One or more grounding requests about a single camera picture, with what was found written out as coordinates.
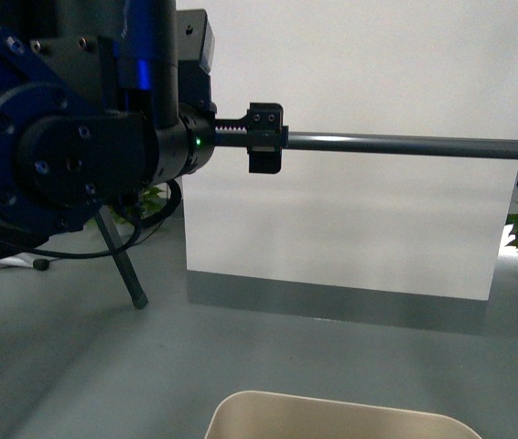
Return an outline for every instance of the bolt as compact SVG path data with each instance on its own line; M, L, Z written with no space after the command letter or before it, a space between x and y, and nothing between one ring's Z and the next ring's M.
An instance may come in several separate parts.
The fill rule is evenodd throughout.
M56 218L55 222L56 229L64 230L68 227L68 220L63 215Z
M96 186L93 183L86 183L84 185L84 189L86 189L86 193L88 195L95 195L96 194Z
M11 118L4 112L0 112L0 132L2 134L12 134L15 132L15 126Z
M88 50L88 40L85 37L78 38L78 47L81 50Z
M61 110L63 110L64 108L66 108L68 106L68 99L66 98L66 93L64 92L64 90L61 90L61 89L54 90L54 92L51 95L51 98L54 101L54 103L56 104L56 106L61 108Z
M88 126L86 125L80 125L78 127L78 134L80 135L81 139L90 139L92 137L91 130L88 129Z
M5 39L5 44L11 50L11 52L15 55L23 55L25 53L25 46L19 39L16 37L7 37Z
M68 157L66 159L66 169L70 172L79 172L82 168L82 161L78 157Z
M35 53L41 53L41 43L35 40L33 43L31 43L31 50L33 50Z
M47 174L49 174L49 165L48 162L46 162L45 160L38 160L34 164L34 168L36 169L36 172L41 176L46 176Z
M0 203L3 206L13 206L17 202L17 197L12 189L5 189L0 192Z

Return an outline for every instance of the black cable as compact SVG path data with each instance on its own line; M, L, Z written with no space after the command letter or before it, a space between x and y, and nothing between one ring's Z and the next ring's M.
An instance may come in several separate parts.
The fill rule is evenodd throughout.
M114 256L115 254L124 252L131 247L135 247L136 245L142 244L147 241L151 236L159 230L164 221L173 214L178 208L179 204L182 200L182 192L179 187L179 184L176 180L169 180L167 182L167 187L170 190L169 200L166 205L159 211L154 213L153 215L143 218L141 220L136 220L133 218L126 218L135 228L131 238L121 247L104 251L104 252L94 252L94 253L66 253L66 252L53 252L48 250L39 250L34 248L29 248L21 245L14 244L12 242L6 242L0 239L0 245L6 247L10 250L14 250L20 253L30 253L36 254L38 256L46 256L49 258L56 258L53 261L60 259L74 259L74 260L86 260L86 259L96 259L96 258L104 258L108 256ZM137 241L139 236L141 235L142 228L150 229L156 226L147 236L145 236L141 241Z
M147 218L141 219L141 224L144 229L150 229L157 224L162 223L176 211L179 203L182 202L182 191L179 188L178 182L176 180L169 180L166 184L169 188L169 200L160 211L148 216Z
M28 248L21 245L16 245L12 242L6 242L0 239L0 245L3 247L6 247L10 250L15 250L20 253L30 253L30 254L36 254L38 256L46 256L49 258L61 258L61 259L96 259L96 258L103 258L107 256L114 256L115 254L124 252L128 250L129 248L133 247L137 240L139 239L139 236L141 235L141 224L139 221L130 219L129 222L133 225L135 228L133 231L133 234L131 235L131 238L129 238L129 241L127 241L125 244L123 244L121 247L118 247L114 250L109 250L105 252L95 252L95 253L66 253L66 252L52 252L48 250L39 250L39 249L33 249Z

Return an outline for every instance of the metal leg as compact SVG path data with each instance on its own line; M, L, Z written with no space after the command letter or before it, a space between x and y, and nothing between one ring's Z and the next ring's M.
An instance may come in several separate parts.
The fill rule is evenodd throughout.
M96 215L95 219L109 250L114 250L121 247L123 242L121 241L119 232L114 226L113 216L111 215L109 209L106 206L103 206L98 215ZM129 255L127 252L120 252L116 253L113 258L114 263L116 263L116 267L119 269L119 273L123 277L124 284L126 285L127 290L129 290L131 299L133 299L134 307L137 309L144 308L149 301L147 300L146 293L143 291L143 288L139 283L139 279L137 279L137 274L135 273L135 269L131 264Z

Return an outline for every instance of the white backdrop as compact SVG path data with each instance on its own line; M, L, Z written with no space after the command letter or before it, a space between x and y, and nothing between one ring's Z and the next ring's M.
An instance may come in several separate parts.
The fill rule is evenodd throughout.
M219 117L292 131L518 138L518 1L194 1ZM184 178L188 268L487 299L516 161L218 148Z

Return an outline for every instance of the gray floor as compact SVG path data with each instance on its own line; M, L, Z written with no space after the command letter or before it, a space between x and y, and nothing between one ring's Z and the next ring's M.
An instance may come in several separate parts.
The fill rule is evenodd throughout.
M99 244L77 234L58 249ZM110 260L0 271L0 438L201 439L218 403L250 389L439 412L484 439L518 438L516 258L498 261L469 332L200 305L180 219L131 256L142 311Z

